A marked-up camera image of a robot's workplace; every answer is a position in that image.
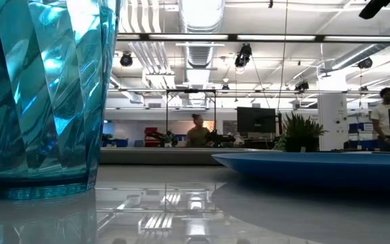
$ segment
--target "potted plant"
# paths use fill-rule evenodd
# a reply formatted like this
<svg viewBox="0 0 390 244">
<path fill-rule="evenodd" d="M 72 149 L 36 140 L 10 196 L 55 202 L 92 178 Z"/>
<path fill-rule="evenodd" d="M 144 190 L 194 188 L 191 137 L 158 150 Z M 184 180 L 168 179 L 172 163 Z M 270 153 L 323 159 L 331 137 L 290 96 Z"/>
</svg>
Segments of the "potted plant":
<svg viewBox="0 0 390 244">
<path fill-rule="evenodd" d="M 316 152 L 319 148 L 319 137 L 326 132 L 323 125 L 313 119 L 303 118 L 303 115 L 291 113 L 286 116 L 284 123 L 286 130 L 285 150 L 287 152 Z"/>
</svg>

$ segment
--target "person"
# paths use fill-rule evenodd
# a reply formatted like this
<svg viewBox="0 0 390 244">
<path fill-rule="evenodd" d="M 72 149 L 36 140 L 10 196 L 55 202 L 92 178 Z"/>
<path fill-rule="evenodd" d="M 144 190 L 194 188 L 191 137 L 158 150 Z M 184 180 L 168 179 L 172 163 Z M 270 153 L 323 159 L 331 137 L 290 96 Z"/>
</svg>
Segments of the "person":
<svg viewBox="0 0 390 244">
<path fill-rule="evenodd" d="M 207 146 L 207 136 L 210 134 L 209 129 L 203 127 L 204 120 L 201 115 L 192 115 L 195 126 L 188 131 L 186 136 L 187 147 Z"/>
<path fill-rule="evenodd" d="M 371 120 L 374 130 L 378 134 L 377 140 L 380 151 L 390 152 L 390 87 L 383 88 L 380 91 L 380 97 L 383 101 L 371 112 Z"/>
</svg>

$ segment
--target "ceiling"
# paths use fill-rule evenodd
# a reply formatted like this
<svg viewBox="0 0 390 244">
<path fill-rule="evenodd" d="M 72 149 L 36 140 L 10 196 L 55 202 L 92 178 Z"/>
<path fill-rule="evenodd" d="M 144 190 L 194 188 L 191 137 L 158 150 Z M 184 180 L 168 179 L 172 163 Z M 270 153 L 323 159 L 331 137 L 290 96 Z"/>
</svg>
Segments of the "ceiling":
<svg viewBox="0 0 390 244">
<path fill-rule="evenodd" d="M 390 28 L 390 6 L 380 11 L 373 19 L 363 20 L 358 14 L 367 2 L 364 0 L 292 0 L 274 1 L 273 8 L 267 8 L 268 1 L 226 0 L 223 16 L 223 33 L 257 33 L 257 34 L 329 34 L 329 35 L 381 35 Z M 165 33 L 181 32 L 177 1 L 160 1 L 160 25 Z M 175 42 L 166 42 L 165 49 L 175 73 L 175 83 L 186 80 L 184 54 L 182 47 Z M 231 89 L 259 89 L 263 87 L 280 89 L 281 83 L 291 87 L 297 82 L 293 77 L 308 66 L 320 60 L 334 60 L 357 48 L 360 44 L 325 43 L 251 43 L 253 59 L 246 65 L 245 72 L 237 75 L 234 68 L 235 54 L 241 43 L 224 43 L 216 47 L 213 58 L 213 70 L 209 77 L 209 87 L 220 88 L 223 79 L 228 78 Z M 119 41 L 116 52 L 131 51 L 128 43 Z M 141 88 L 142 66 L 134 57 L 133 65 L 122 67 L 120 58 L 114 59 L 112 72 L 125 87 Z M 346 68 L 347 84 L 357 89 L 377 79 L 390 75 L 390 65 L 381 65 L 390 61 L 390 47 L 373 55 L 373 68 L 363 73 L 356 67 Z M 316 89 L 317 77 L 306 77 L 310 89 Z"/>
</svg>

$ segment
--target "cable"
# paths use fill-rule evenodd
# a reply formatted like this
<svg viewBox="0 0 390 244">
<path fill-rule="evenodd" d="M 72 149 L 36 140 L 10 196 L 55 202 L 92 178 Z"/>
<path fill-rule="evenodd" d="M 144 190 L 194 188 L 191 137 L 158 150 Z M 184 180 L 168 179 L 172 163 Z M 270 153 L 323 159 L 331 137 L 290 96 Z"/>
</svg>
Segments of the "cable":
<svg viewBox="0 0 390 244">
<path fill-rule="evenodd" d="M 267 102 L 267 106 L 270 108 L 269 100 L 267 99 L 267 96 L 265 95 L 263 83 L 261 82 L 260 75 L 258 74 L 258 69 L 257 69 L 257 65 L 255 64 L 254 55 L 251 54 L 251 57 L 252 57 L 252 62 L 254 62 L 254 67 L 255 67 L 255 72 L 257 73 L 258 82 L 260 83 L 261 89 L 263 90 L 263 95 L 264 95 L 265 101 Z"/>
<path fill-rule="evenodd" d="M 287 27 L 288 27 L 288 0 L 286 2 L 286 10 L 285 10 L 284 51 L 282 52 L 281 86 L 279 88 L 278 110 L 279 110 L 279 103 L 281 101 L 282 84 L 284 83 L 285 49 L 287 45 L 287 41 L 286 41 Z"/>
</svg>

